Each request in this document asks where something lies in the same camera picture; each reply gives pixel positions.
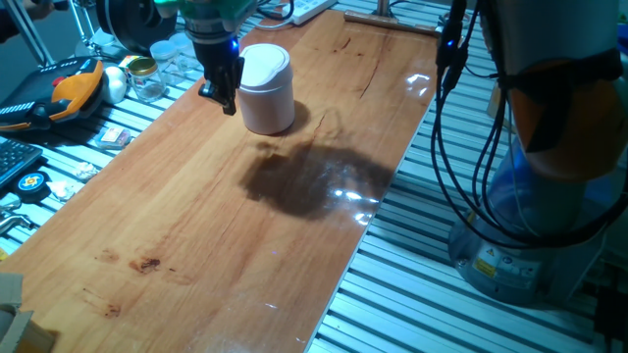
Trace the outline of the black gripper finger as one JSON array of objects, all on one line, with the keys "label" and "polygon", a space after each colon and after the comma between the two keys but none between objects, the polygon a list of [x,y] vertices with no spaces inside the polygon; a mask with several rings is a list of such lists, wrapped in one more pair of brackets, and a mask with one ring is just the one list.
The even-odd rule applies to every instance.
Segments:
[{"label": "black gripper finger", "polygon": [[236,113],[236,91],[239,88],[239,83],[231,79],[227,79],[223,86],[223,93],[226,100],[226,104],[223,107],[223,112],[228,116],[233,116]]},{"label": "black gripper finger", "polygon": [[220,106],[227,105],[227,99],[221,95],[217,86],[211,81],[205,81],[199,86],[198,95]]}]

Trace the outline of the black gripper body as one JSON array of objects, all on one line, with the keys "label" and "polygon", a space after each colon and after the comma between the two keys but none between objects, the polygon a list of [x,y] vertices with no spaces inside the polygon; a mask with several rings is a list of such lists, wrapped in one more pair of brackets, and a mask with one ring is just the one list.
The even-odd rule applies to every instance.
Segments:
[{"label": "black gripper body", "polygon": [[193,43],[204,77],[219,87],[239,88],[244,59],[239,56],[237,38],[227,38],[211,44]]}]

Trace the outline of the bare person hand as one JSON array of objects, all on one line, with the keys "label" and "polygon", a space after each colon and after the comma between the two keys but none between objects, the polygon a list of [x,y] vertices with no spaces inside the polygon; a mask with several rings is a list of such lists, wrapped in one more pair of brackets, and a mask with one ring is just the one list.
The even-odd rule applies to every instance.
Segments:
[{"label": "bare person hand", "polygon": [[34,21],[45,19],[55,11],[54,4],[48,0],[24,0],[23,6],[29,17]]}]

